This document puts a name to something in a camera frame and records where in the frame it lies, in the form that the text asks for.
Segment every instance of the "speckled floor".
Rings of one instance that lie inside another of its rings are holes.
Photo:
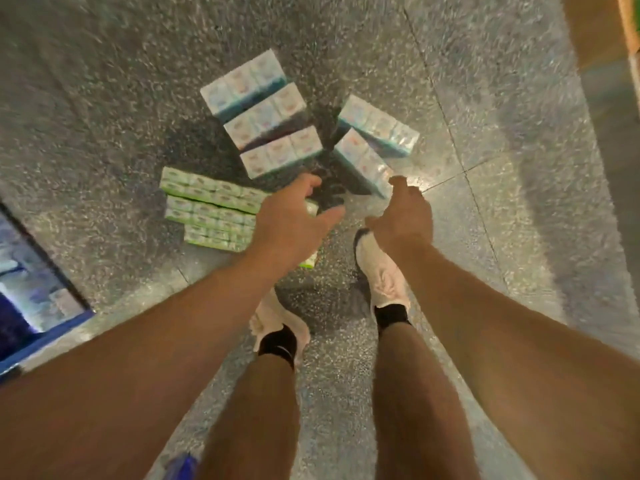
[[[247,184],[198,88],[278,49],[328,140],[354,91],[421,131],[393,167],[432,202],[436,245],[494,288],[640,356],[640,321],[559,0],[13,0],[0,9],[0,195],[99,311],[26,366],[219,266],[164,221],[160,170]],[[381,202],[328,158],[318,199],[348,217],[279,286],[308,320],[295,479],[370,479],[376,334],[351,242]],[[265,189],[291,175],[259,181]],[[487,479],[530,477],[459,387]],[[245,337],[160,461],[199,454],[251,361]]]

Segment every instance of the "hand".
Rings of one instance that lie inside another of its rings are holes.
[[[431,244],[433,217],[431,206],[418,187],[409,187],[405,177],[391,177],[394,192],[382,217],[367,217],[365,225],[373,231],[384,252],[394,255],[413,244]]]
[[[256,217],[246,255],[266,260],[282,277],[316,252],[345,212],[339,205],[318,216],[309,215],[305,198],[321,183],[320,177],[303,173],[291,185],[268,196]]]

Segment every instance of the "forearm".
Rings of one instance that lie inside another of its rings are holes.
[[[8,477],[140,479],[277,276],[240,259],[0,394]]]
[[[405,243],[392,258],[478,402],[537,475],[640,474],[636,362],[492,290],[432,246]]]

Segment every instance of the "foot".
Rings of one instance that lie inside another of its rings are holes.
[[[371,314],[374,307],[398,304],[410,307],[406,280],[396,263],[380,249],[372,232],[364,234],[356,244],[356,263],[369,281]]]
[[[251,329],[252,335],[255,336],[255,347],[253,350],[258,352],[262,339],[271,332],[282,330],[283,325],[288,326],[296,336],[297,347],[294,361],[295,363],[299,363],[302,350],[304,350],[311,340],[309,327],[302,318],[286,310],[284,306],[280,304],[276,290],[271,288],[267,295],[262,298],[258,309],[256,309],[249,321],[249,329]]]

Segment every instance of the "black sock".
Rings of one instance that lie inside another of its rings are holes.
[[[393,303],[382,308],[374,306],[373,314],[376,316],[376,322],[378,322],[378,334],[393,323],[409,323],[411,325],[409,316],[406,314],[406,307],[399,303]]]
[[[293,369],[293,359],[296,356],[298,350],[298,339],[291,329],[282,325],[282,330],[272,331],[264,336],[260,342],[260,348],[258,349],[258,355],[262,354],[274,354],[282,357],[284,360],[291,364]]]

